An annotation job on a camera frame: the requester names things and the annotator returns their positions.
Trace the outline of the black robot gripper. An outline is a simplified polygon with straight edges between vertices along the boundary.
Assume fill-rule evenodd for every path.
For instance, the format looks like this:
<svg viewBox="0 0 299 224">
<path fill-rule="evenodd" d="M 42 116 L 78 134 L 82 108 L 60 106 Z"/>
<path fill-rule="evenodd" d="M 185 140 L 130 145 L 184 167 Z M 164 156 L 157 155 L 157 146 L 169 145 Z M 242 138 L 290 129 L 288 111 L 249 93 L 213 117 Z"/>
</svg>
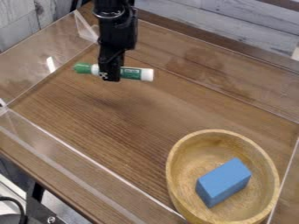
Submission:
<svg viewBox="0 0 299 224">
<path fill-rule="evenodd" d="M 136 48 L 137 10 L 134 7 L 93 9 L 98 21 L 98 75 L 104 81 L 120 81 L 124 53 Z"/>
</svg>

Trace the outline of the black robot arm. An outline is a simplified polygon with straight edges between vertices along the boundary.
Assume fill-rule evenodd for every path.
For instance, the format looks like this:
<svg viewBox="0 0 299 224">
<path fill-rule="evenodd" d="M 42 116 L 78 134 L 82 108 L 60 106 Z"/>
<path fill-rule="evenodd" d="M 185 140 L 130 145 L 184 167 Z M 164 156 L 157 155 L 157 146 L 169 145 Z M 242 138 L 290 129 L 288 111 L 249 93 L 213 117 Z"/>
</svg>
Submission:
<svg viewBox="0 0 299 224">
<path fill-rule="evenodd" d="M 98 71 L 104 74 L 104 81 L 118 82 L 125 51 L 136 48 L 134 0 L 93 0 L 92 13 L 98 24 Z"/>
</svg>

